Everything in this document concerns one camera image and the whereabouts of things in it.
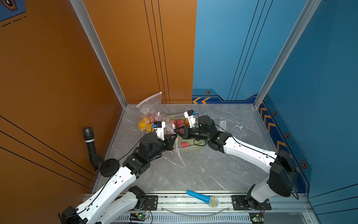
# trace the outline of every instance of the orange chevron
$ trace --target orange chevron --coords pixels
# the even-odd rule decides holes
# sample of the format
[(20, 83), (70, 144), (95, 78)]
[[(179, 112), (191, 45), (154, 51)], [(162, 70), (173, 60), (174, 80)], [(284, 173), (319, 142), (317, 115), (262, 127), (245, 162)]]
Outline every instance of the orange chevron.
[(201, 97), (196, 98), (193, 103), (197, 104), (197, 100), (199, 100)]
[(263, 111), (263, 110), (267, 110), (267, 109), (266, 109), (266, 108), (261, 108), (261, 116), (262, 116), (262, 111)]
[(207, 101), (208, 99), (210, 99), (210, 97), (206, 98), (205, 100), (202, 101), (203, 104), (206, 104), (205, 101)]
[(273, 124), (273, 123), (270, 123), (270, 122), (269, 122), (269, 123), (268, 123), (268, 131), (269, 131), (269, 132), (270, 132), (270, 127), (271, 127), (271, 126), (276, 127), (276, 125), (275, 125), (275, 124)]
[(265, 124), (266, 124), (266, 118), (271, 118), (271, 117), (270, 117), (269, 115), (265, 115), (264, 118), (265, 118), (265, 119), (264, 119), (264, 122), (265, 122)]
[(280, 142), (280, 141), (277, 141), (277, 151), (280, 151), (280, 149), (279, 149), (280, 145), (282, 145), (282, 146), (285, 146), (285, 147), (286, 147), (286, 144), (285, 144), (285, 143)]

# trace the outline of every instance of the microphone stand base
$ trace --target microphone stand base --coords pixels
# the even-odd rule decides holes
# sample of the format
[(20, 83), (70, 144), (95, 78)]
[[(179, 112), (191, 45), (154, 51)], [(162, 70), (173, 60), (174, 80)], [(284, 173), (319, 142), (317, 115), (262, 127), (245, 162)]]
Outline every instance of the microphone stand base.
[(100, 172), (104, 177), (111, 177), (119, 170), (119, 161), (111, 158), (107, 159), (104, 163), (102, 163)]

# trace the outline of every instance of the blue toy microphone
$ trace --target blue toy microphone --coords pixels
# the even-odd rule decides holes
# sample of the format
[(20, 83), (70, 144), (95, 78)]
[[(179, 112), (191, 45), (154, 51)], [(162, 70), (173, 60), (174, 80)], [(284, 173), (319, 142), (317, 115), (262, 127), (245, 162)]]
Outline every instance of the blue toy microphone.
[(205, 203), (208, 203), (211, 207), (216, 208), (219, 206), (219, 200), (214, 196), (206, 196), (199, 193), (195, 193), (187, 190), (187, 195), (193, 196), (199, 200), (202, 200)]

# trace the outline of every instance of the plastic basket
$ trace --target plastic basket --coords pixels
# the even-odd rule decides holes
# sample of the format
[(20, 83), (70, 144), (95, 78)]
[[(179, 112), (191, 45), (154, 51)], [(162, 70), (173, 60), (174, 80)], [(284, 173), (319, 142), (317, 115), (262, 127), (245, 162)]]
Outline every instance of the plastic basket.
[[(169, 115), (169, 119), (170, 120), (179, 120), (179, 119), (183, 119), (185, 120), (186, 118), (184, 117), (184, 113), (182, 114), (173, 114), (173, 115)], [(194, 151), (194, 150), (198, 150), (201, 149), (201, 146), (196, 146), (194, 144), (194, 139), (182, 139), (180, 136), (178, 136), (179, 138), (179, 143), (180, 145), (184, 142), (189, 143), (188, 147), (184, 147), (184, 148), (179, 148), (180, 152), (190, 152), (190, 151)], [(199, 141), (195, 141), (195, 143), (197, 145), (203, 145), (204, 141), (203, 140), (199, 140)]]

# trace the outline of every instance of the yellow fruit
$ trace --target yellow fruit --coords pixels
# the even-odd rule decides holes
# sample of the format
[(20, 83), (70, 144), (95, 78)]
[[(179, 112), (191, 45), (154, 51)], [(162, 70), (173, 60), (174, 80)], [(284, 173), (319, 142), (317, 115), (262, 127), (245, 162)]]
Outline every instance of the yellow fruit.
[(152, 125), (151, 124), (147, 124), (147, 126), (145, 127), (145, 130), (150, 132), (152, 129)]
[(139, 122), (139, 124), (138, 124), (139, 129), (142, 130), (142, 131), (145, 130), (145, 127), (146, 127), (146, 126), (147, 126), (147, 124), (144, 123), (144, 121), (141, 121), (141, 122)]
[(149, 124), (149, 123), (150, 123), (150, 119), (149, 119), (149, 118), (144, 118), (143, 121), (144, 121), (144, 123), (146, 123), (146, 124)]

